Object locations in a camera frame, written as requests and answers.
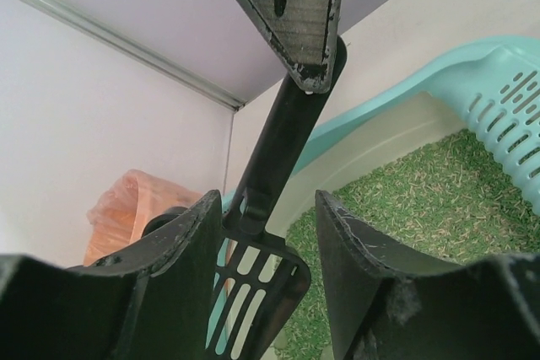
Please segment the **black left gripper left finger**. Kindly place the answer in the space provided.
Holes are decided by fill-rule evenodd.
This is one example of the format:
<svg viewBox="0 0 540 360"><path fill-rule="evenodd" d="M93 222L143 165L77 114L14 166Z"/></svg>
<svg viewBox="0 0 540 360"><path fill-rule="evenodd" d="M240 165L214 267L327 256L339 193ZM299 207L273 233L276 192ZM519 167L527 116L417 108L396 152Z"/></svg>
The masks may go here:
<svg viewBox="0 0 540 360"><path fill-rule="evenodd" d="M3 255L2 358L204 358L220 221L210 191L92 266Z"/></svg>

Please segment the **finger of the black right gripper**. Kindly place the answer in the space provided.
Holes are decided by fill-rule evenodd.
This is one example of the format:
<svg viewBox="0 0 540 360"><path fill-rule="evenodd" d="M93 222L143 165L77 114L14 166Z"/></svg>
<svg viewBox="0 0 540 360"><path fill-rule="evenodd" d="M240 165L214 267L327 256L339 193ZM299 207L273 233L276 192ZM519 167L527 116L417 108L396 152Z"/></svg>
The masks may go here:
<svg viewBox="0 0 540 360"><path fill-rule="evenodd" d="M331 88L342 0L236 0L305 92Z"/></svg>

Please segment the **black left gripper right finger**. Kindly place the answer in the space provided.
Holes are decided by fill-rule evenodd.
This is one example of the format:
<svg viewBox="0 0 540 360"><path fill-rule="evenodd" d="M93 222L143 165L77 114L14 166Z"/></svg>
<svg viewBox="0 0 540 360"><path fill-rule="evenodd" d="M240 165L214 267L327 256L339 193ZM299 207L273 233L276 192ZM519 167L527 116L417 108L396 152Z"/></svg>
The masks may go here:
<svg viewBox="0 0 540 360"><path fill-rule="evenodd" d="M316 232L335 358L538 358L538 255L443 261L325 191L316 193Z"/></svg>

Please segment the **black litter scoop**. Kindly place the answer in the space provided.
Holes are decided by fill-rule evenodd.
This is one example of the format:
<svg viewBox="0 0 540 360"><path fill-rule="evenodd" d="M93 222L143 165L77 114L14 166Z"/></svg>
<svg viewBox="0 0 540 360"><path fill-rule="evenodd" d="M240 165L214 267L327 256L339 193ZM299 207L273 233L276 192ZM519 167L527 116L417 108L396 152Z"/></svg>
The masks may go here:
<svg viewBox="0 0 540 360"><path fill-rule="evenodd" d="M141 356L230 359L242 326L240 358L258 359L269 348L308 291L311 272L266 225L327 99L285 78L225 214L200 217L197 237L181 207L148 223L144 241L171 231L183 251L148 290Z"/></svg>

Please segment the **green cat litter pellets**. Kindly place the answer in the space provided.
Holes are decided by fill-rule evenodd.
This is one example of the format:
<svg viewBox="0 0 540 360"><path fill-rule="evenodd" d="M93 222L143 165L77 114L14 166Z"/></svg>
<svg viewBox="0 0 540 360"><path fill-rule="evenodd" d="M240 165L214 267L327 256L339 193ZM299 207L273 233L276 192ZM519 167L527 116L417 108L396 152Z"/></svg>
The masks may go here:
<svg viewBox="0 0 540 360"><path fill-rule="evenodd" d="M382 233L446 261L539 251L539 217L468 130L374 169L333 195ZM286 233L312 282L278 338L280 359L332 358L315 221L310 208Z"/></svg>

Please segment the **teal litter box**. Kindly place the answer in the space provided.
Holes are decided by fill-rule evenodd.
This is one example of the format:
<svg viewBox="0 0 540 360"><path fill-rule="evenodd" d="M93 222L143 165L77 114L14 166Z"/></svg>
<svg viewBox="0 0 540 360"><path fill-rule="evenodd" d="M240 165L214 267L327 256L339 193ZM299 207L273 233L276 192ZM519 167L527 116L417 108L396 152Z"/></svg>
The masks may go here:
<svg viewBox="0 0 540 360"><path fill-rule="evenodd" d="M267 232L284 240L303 211L316 210L318 191L335 197L333 192L354 177L463 128L537 207L538 40L495 36L457 47L374 99L314 125ZM240 328L230 359L242 359L247 331Z"/></svg>

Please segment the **orange lined waste bin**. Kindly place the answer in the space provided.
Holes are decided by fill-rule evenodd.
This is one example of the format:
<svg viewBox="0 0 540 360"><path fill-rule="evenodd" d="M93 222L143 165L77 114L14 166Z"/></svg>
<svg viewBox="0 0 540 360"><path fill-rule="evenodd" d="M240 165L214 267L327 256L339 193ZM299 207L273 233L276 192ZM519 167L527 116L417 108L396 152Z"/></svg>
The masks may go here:
<svg viewBox="0 0 540 360"><path fill-rule="evenodd" d="M87 213L93 232L83 264L89 266L140 240L149 221L169 208L190 207L201 196L141 170L128 170Z"/></svg>

